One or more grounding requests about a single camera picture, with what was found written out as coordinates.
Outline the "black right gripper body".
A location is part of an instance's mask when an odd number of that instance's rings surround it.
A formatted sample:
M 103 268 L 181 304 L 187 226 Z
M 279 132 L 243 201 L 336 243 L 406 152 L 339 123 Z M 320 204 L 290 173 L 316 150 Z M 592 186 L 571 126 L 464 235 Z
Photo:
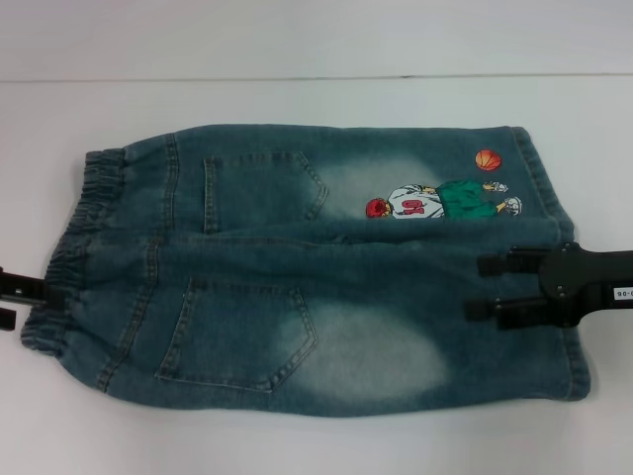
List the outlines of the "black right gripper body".
M 632 308 L 632 252 L 594 252 L 565 243 L 544 257 L 538 278 L 546 300 L 546 322 L 559 328 L 603 310 Z

